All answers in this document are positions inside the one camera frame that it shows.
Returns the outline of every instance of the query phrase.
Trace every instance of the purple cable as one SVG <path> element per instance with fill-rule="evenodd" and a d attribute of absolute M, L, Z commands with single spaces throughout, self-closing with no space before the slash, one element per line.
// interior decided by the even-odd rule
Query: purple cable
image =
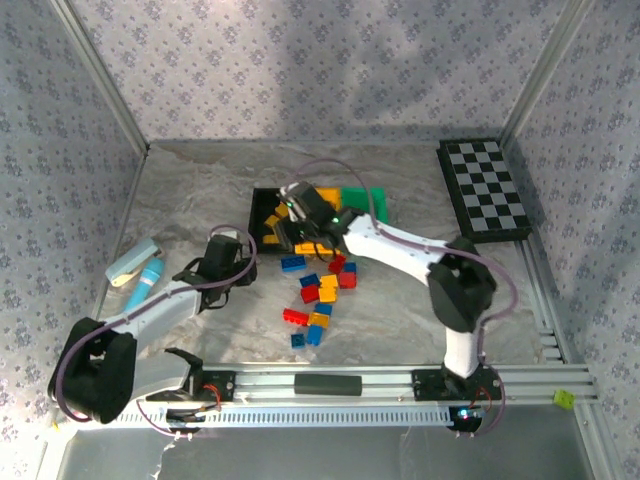
<path fill-rule="evenodd" d="M 184 293 L 184 292 L 188 292 L 190 290 L 208 290 L 210 288 L 218 288 L 218 287 L 224 287 L 226 285 L 230 285 L 232 283 L 234 283 L 236 280 L 241 279 L 242 277 L 244 277 L 247 273 L 249 273 L 249 271 L 251 270 L 251 268 L 253 267 L 253 265 L 256 263 L 256 259 L 257 259 L 257 246 L 256 246 L 256 242 L 253 239 L 253 237 L 249 234 L 248 231 L 246 231 L 243 228 L 238 228 L 235 227 L 233 225 L 218 225 L 217 227 L 214 227 L 211 229 L 211 231 L 209 232 L 209 238 L 211 238 L 213 236 L 213 234 L 218 231 L 218 230 L 235 230 L 236 232 L 242 233 L 244 234 L 248 239 L 249 239 L 249 245 L 251 245 L 251 258 L 249 259 L 249 264 L 246 266 L 246 268 L 244 270 L 242 270 L 240 273 L 237 273 L 236 275 L 234 275 L 233 277 L 227 278 L 225 280 L 220 280 L 217 282 L 212 282 L 212 283 L 205 283 L 203 285 L 188 285 L 186 287 L 180 287 L 180 288 L 176 288 L 175 290 L 172 290 L 171 292 L 167 292 L 164 293 L 162 295 L 160 295 L 159 297 L 154 298 L 152 301 L 150 301 L 149 303 L 144 303 L 142 305 L 140 305 L 138 308 L 136 308 L 135 310 L 132 310 L 130 312 L 127 312 L 125 314 L 123 314 L 123 318 L 119 319 L 119 320 L 115 320 L 111 323 L 105 324 L 103 326 L 101 326 L 100 328 L 95 329 L 94 331 L 86 334 L 84 337 L 82 337 L 80 340 L 78 340 L 76 343 L 74 343 L 71 348 L 69 349 L 69 351 L 66 353 L 66 355 L 63 357 L 62 361 L 60 362 L 60 368 L 58 369 L 58 373 L 56 375 L 56 385 L 55 385 L 55 397 L 56 397 L 56 401 L 58 402 L 58 406 L 60 407 L 60 410 L 62 410 L 65 415 L 67 415 L 69 418 L 71 418 L 72 420 L 75 420 L 76 422 L 80 422 L 80 423 L 86 423 L 91 421 L 90 417 L 78 417 L 76 416 L 71 409 L 69 408 L 69 406 L 67 405 L 67 402 L 64 399 L 64 395 L 62 392 L 62 382 L 64 379 L 64 374 L 67 370 L 67 367 L 69 366 L 69 362 L 71 362 L 71 359 L 73 358 L 73 356 L 78 353 L 78 351 L 84 347 L 84 345 L 86 345 L 89 341 L 93 340 L 94 338 L 96 338 L 97 336 L 103 334 L 104 332 L 111 330 L 113 328 L 119 327 L 120 325 L 123 325 L 124 323 L 130 322 L 134 319 L 136 319 L 137 317 L 139 317 L 140 315 L 142 315 L 143 313 L 149 311 L 150 309 L 152 309 L 153 307 L 155 307 L 156 305 L 158 305 L 160 302 L 166 300 L 167 298 L 171 297 L 171 295 L 175 295 L 175 294 L 179 294 L 179 293 Z"/>
<path fill-rule="evenodd" d="M 492 321 L 492 320 L 497 320 L 503 317 L 506 317 L 507 315 L 510 315 L 513 310 L 515 309 L 516 305 L 518 305 L 518 301 L 519 301 L 519 295 L 518 295 L 518 287 L 516 286 L 516 284 L 514 283 L 513 279 L 511 278 L 511 275 L 509 275 L 509 272 L 507 272 L 507 270 L 502 267 L 502 265 L 500 265 L 499 263 L 488 259 L 488 258 L 484 258 L 481 257 L 479 255 L 475 255 L 473 253 L 469 253 L 469 252 L 465 252 L 462 250 L 455 250 L 452 248 L 447 248 L 447 247 L 437 247 L 437 246 L 425 246 L 421 243 L 417 243 L 417 242 L 412 242 L 410 240 L 406 240 L 404 238 L 399 238 L 396 237 L 395 235 L 386 232 L 381 226 L 380 226 L 380 222 L 378 222 L 378 219 L 376 218 L 376 211 L 375 211 L 375 206 L 374 206 L 374 202 L 373 202 L 373 196 L 371 195 L 371 191 L 369 190 L 369 188 L 367 187 L 367 184 L 365 183 L 365 181 L 362 179 L 362 177 L 358 174 L 358 172 L 355 171 L 355 169 L 353 167 L 351 167 L 351 165 L 347 164 L 346 162 L 343 162 L 342 160 L 338 160 L 335 158 L 318 158 L 316 160 L 311 160 L 310 162 L 307 162 L 305 164 L 303 164 L 301 167 L 299 167 L 295 173 L 294 173 L 294 177 L 298 177 L 300 175 L 300 173 L 302 172 L 302 170 L 306 169 L 307 167 L 310 167 L 311 165 L 316 165 L 318 163 L 335 163 L 338 165 L 341 165 L 343 167 L 345 167 L 347 170 L 349 170 L 349 172 L 356 178 L 356 180 L 360 183 L 360 185 L 362 186 L 362 188 L 364 188 L 365 192 L 367 193 L 367 199 L 369 201 L 369 215 L 371 217 L 371 222 L 373 223 L 373 227 L 375 228 L 375 230 L 382 235 L 383 237 L 385 237 L 388 240 L 391 240 L 393 242 L 396 242 L 400 245 L 403 245 L 405 247 L 409 247 L 409 248 L 413 248 L 415 250 L 419 250 L 419 251 L 426 251 L 426 252 L 437 252 L 437 253 L 442 253 L 444 255 L 457 255 L 459 257 L 464 257 L 467 258 L 469 260 L 473 260 L 477 263 L 480 263 L 481 265 L 484 265 L 485 267 L 489 268 L 490 270 L 495 271 L 496 273 L 498 273 L 504 280 L 505 282 L 507 282 L 507 285 L 509 285 L 509 290 L 511 291 L 511 302 L 509 303 L 509 305 L 500 310 L 499 312 L 496 312 L 494 314 L 491 314 L 487 317 L 485 317 L 484 319 L 480 320 L 480 322 L 478 322 L 478 360 L 480 362 L 480 364 L 484 367 L 489 368 L 499 379 L 500 381 L 500 393 L 501 393 L 501 400 L 500 400 L 500 410 L 498 411 L 498 414 L 496 415 L 496 417 L 493 419 L 493 421 L 491 422 L 491 424 L 483 429 L 481 431 L 481 433 L 479 434 L 473 434 L 470 436 L 479 436 L 479 435 L 484 435 L 489 433 L 490 431 L 492 431 L 500 422 L 500 420 L 502 419 L 502 416 L 504 415 L 504 409 L 506 406 L 506 395 L 505 395 L 505 390 L 504 390 L 504 382 L 502 381 L 502 379 L 500 378 L 500 375 L 498 374 L 498 371 L 493 368 L 491 365 L 489 365 L 488 363 L 486 363 L 484 361 L 484 355 L 482 354 L 482 347 L 484 344 L 484 328 L 487 325 L 488 322 Z"/>

